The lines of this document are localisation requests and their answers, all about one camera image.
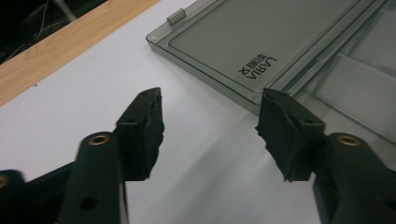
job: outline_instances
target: wooden edge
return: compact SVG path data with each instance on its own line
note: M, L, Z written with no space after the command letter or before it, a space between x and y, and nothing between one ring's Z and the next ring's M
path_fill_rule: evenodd
M97 44L159 0L107 0L0 65L0 106Z

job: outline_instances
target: white table surface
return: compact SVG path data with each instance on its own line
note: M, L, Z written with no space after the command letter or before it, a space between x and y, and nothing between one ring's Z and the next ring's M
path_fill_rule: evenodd
M258 118L150 49L146 35L192 2L162 0L2 106L0 170L32 180L73 161L161 87L164 141L151 178L127 184L131 223L319 223L312 182L283 181Z

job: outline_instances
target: cable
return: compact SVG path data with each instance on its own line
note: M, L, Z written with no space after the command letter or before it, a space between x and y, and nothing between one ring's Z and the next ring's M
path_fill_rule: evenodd
M41 36L41 33L43 32L44 23L45 23L45 20L46 20L46 12L47 12L47 7L49 6L49 2L50 2L50 0L47 0L46 6L44 7L43 20L41 21L40 31L38 32L38 34L35 37L35 39L38 39Z
M47 26L46 28L43 29L43 32L46 31L46 30L48 30L48 29L51 28L52 26L56 26L56 25L62 24L62 23L64 23L64 22L65 22L65 21L59 21L59 22L56 22L56 23L54 23L54 24L52 24L52 25L49 25L49 26Z

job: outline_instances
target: brass insert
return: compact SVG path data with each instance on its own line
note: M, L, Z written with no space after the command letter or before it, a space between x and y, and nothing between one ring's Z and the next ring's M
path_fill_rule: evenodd
M8 177L6 175L0 175L0 189L8 185Z
M90 143L90 145L93 145L93 146L99 146L99 145L102 145L102 144L108 142L108 139L109 138L106 134L99 134L99 135L92 137L90 139L89 143Z
M358 139L351 137L351 136L346 136L346 135L339 136L338 141L344 145L351 146L351 147L356 147L361 144L361 142Z

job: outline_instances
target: dark background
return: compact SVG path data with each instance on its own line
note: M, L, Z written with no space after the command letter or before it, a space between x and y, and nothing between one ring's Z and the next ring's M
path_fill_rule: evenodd
M78 18L106 0L64 1ZM67 18L52 0L0 0L0 63L67 24Z

